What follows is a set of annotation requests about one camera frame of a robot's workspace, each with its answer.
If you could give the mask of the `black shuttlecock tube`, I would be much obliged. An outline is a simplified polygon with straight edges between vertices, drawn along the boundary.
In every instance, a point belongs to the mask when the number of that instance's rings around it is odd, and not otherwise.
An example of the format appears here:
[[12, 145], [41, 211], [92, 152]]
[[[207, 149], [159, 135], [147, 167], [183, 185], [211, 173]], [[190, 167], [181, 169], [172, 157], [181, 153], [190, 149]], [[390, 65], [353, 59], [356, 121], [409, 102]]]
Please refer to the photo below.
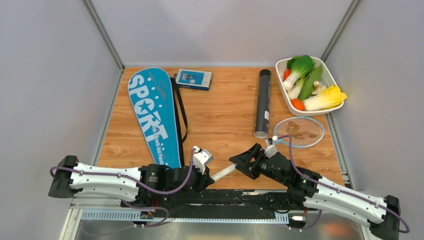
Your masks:
[[271, 79], [272, 73], [269, 69], [259, 71], [256, 120], [253, 133], [253, 136], [259, 139], [265, 139], [269, 135]]

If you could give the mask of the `blue racket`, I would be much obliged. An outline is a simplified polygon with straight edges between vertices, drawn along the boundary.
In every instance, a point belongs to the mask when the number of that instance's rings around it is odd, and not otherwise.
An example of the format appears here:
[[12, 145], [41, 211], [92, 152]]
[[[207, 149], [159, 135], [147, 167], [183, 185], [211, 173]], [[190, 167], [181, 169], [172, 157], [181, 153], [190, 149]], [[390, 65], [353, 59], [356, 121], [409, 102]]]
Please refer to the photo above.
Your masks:
[[[273, 131], [279, 141], [276, 144], [278, 152], [266, 162], [270, 166], [270, 177], [286, 187], [315, 186], [322, 177], [320, 174], [298, 167], [293, 160], [293, 148], [305, 149], [317, 144], [325, 134], [325, 128], [319, 121], [305, 116], [290, 117], [279, 122]], [[237, 170], [232, 163], [229, 167], [212, 176], [217, 181]]]

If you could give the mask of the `blue racket bag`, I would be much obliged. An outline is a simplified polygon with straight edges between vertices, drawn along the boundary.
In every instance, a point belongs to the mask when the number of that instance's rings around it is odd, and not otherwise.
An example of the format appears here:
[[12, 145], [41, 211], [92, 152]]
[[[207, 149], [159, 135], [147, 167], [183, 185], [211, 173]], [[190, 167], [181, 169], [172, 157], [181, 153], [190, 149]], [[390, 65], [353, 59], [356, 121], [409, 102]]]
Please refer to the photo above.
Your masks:
[[159, 67], [136, 72], [127, 91], [153, 162], [171, 169], [185, 165], [179, 113], [184, 114], [176, 80]]

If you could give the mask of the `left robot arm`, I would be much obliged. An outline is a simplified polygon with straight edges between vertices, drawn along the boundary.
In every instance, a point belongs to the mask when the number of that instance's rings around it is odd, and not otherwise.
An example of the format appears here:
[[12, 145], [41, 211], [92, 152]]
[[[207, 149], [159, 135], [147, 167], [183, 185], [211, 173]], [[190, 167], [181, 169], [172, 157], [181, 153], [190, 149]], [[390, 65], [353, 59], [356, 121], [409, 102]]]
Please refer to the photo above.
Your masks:
[[110, 197], [147, 207], [153, 195], [171, 195], [185, 189], [202, 192], [215, 182], [208, 168], [213, 159], [210, 153], [201, 151], [192, 155], [190, 166], [181, 168], [159, 164], [109, 168], [88, 165], [68, 155], [50, 169], [53, 180], [47, 195], [58, 199]]

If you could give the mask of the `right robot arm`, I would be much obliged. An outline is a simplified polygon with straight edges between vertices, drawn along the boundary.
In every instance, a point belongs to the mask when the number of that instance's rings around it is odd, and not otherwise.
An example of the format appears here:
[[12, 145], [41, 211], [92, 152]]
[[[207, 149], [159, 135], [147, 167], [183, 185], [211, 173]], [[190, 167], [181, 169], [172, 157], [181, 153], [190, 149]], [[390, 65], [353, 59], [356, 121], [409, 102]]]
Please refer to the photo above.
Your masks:
[[367, 195], [339, 185], [317, 172], [297, 167], [274, 146], [263, 149], [256, 143], [229, 161], [247, 177], [264, 175], [287, 187], [286, 205], [329, 212], [367, 227], [381, 240], [397, 240], [400, 235], [400, 201], [387, 195]]

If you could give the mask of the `orange carrot front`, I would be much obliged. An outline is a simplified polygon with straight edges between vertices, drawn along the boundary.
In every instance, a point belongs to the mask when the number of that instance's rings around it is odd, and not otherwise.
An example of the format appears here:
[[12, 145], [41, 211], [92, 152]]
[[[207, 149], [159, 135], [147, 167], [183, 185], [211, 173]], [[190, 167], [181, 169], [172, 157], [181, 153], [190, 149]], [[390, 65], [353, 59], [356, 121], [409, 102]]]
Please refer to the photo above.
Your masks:
[[291, 100], [291, 104], [293, 105], [293, 107], [296, 110], [298, 110], [298, 111], [305, 111], [304, 103], [300, 99], [298, 99], [298, 98], [292, 99]]

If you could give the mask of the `orange carrot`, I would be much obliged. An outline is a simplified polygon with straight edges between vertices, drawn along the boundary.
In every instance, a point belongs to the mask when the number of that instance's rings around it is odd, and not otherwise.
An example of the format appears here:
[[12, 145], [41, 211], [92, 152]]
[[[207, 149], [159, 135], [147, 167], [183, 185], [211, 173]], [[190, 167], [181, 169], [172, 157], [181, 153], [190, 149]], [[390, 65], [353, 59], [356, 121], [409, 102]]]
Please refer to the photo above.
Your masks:
[[283, 74], [283, 81], [285, 81], [291, 74], [291, 70], [287, 68]]
[[296, 110], [298, 110], [298, 111], [305, 111], [304, 103], [300, 99], [298, 99], [298, 98], [292, 99], [291, 100], [291, 104], [293, 105], [293, 107]]

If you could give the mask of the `white plastic basin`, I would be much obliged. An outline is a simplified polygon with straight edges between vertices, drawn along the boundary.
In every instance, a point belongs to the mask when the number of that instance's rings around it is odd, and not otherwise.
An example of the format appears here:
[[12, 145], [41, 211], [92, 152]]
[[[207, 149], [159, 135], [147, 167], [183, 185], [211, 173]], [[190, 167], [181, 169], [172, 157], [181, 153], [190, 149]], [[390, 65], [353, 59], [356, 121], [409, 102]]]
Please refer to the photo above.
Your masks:
[[[288, 111], [292, 115], [298, 116], [298, 117], [312, 117], [312, 116], [326, 115], [326, 114], [329, 114], [329, 113], [331, 113], [335, 110], [340, 109], [344, 105], [344, 101], [342, 101], [339, 105], [337, 105], [333, 108], [329, 108], [329, 109], [317, 110], [317, 111], [300, 111], [300, 110], [297, 110], [292, 105], [291, 100], [288, 97], [287, 91], [285, 90], [285, 88], [283, 86], [283, 74], [284, 74], [284, 71], [287, 69], [287, 62], [290, 59], [291, 59], [291, 57], [279, 60], [275, 64], [275, 70], [276, 70], [276, 74], [277, 74], [277, 83], [279, 85], [279, 89], [281, 91], [282, 97], [283, 97], [284, 102], [285, 102], [285, 104], [288, 108]], [[336, 83], [335, 79], [333, 78], [333, 76], [332, 76], [331, 72], [329, 71], [329, 69], [327, 68], [326, 64], [321, 59], [319, 59], [318, 57], [311, 56], [311, 59], [313, 59], [316, 66], [322, 65], [322, 73], [321, 73], [320, 83], [322, 85], [326, 86], [326, 87], [337, 86], [338, 84]]]

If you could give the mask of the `orange carrot back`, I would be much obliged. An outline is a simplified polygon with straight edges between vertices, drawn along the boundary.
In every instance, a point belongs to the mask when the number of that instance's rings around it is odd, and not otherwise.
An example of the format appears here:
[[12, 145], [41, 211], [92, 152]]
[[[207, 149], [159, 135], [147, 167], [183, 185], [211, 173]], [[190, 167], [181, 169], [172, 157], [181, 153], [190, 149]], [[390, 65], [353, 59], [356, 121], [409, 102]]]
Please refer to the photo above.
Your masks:
[[283, 81], [285, 81], [291, 74], [291, 70], [287, 68], [283, 74]]

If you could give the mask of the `white mushroom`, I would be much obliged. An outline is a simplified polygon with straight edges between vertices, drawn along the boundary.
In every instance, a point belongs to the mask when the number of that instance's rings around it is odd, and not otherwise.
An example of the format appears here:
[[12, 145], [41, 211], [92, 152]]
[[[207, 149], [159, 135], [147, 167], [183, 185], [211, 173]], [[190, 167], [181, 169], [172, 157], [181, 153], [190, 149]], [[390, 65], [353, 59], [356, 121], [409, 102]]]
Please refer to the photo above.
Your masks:
[[318, 95], [319, 93], [323, 92], [327, 87], [323, 84], [321, 84], [320, 81], [315, 81], [313, 83], [314, 90], [312, 91], [312, 95]]

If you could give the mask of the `yellow cabbage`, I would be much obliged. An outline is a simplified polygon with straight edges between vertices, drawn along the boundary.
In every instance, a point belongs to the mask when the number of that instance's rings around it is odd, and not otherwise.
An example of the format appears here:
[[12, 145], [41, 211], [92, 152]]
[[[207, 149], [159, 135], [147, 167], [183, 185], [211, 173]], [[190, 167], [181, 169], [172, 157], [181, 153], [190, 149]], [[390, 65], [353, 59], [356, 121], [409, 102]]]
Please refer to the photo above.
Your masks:
[[317, 95], [304, 100], [303, 106], [307, 112], [333, 109], [343, 103], [347, 94], [336, 85], [331, 85]]

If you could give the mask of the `blue product box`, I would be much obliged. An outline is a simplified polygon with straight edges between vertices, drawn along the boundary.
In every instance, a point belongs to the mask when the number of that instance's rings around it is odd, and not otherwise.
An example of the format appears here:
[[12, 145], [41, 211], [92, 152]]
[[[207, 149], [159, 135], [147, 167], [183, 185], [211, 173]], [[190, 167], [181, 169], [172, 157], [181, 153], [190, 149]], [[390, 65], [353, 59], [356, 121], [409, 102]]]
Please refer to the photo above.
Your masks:
[[173, 77], [180, 88], [209, 91], [213, 73], [210, 71], [180, 68]]

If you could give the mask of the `green bok choy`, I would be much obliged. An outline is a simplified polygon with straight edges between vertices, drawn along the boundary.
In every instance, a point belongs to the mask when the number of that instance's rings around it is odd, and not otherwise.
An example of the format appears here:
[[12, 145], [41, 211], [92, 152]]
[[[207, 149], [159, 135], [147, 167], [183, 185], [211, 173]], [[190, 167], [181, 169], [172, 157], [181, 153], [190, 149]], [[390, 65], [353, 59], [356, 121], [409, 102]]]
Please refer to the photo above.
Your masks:
[[286, 69], [290, 69], [290, 76], [283, 81], [286, 91], [291, 90], [298, 79], [306, 76], [314, 65], [313, 59], [309, 55], [294, 56], [286, 64]]

